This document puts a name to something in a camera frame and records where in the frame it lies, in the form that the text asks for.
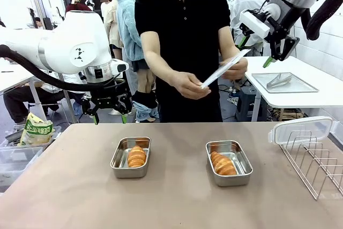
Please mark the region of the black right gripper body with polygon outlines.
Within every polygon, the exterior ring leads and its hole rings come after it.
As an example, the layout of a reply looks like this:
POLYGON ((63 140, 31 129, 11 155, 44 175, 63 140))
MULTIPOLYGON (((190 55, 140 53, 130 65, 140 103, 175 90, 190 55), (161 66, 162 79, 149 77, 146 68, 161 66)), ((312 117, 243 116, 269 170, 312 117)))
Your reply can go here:
POLYGON ((274 39, 284 39, 303 12, 304 8, 292 6, 287 12, 282 11, 278 20, 270 16, 269 23, 274 28, 271 37, 274 39))

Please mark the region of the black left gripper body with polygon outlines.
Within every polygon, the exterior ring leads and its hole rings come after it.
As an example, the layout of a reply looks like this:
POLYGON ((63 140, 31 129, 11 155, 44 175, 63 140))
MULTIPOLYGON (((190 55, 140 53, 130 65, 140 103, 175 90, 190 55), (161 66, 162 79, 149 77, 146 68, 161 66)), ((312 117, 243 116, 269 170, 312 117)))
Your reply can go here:
POLYGON ((131 91, 126 80, 113 79, 90 91, 90 97, 83 96, 81 106, 84 114, 95 114, 98 109, 114 109, 120 114, 128 114, 132 110, 131 91))

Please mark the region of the person's left hand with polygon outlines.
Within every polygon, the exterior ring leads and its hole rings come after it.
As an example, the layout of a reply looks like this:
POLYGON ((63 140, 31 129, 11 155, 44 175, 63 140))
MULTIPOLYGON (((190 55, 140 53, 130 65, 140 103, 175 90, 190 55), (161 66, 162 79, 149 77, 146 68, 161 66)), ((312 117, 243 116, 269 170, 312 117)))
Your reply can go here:
POLYGON ((248 61, 245 57, 242 57, 239 62, 230 67, 222 77, 231 81, 242 79, 248 68, 248 61))

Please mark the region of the person's right hand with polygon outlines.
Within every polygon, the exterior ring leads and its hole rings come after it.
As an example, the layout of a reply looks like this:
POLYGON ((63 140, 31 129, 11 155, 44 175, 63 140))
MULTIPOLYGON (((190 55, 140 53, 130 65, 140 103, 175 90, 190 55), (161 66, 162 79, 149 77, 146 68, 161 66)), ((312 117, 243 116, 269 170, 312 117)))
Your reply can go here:
POLYGON ((201 87, 202 83, 192 73, 177 72, 173 80, 173 86, 185 98, 199 100, 211 93, 206 87, 201 87))

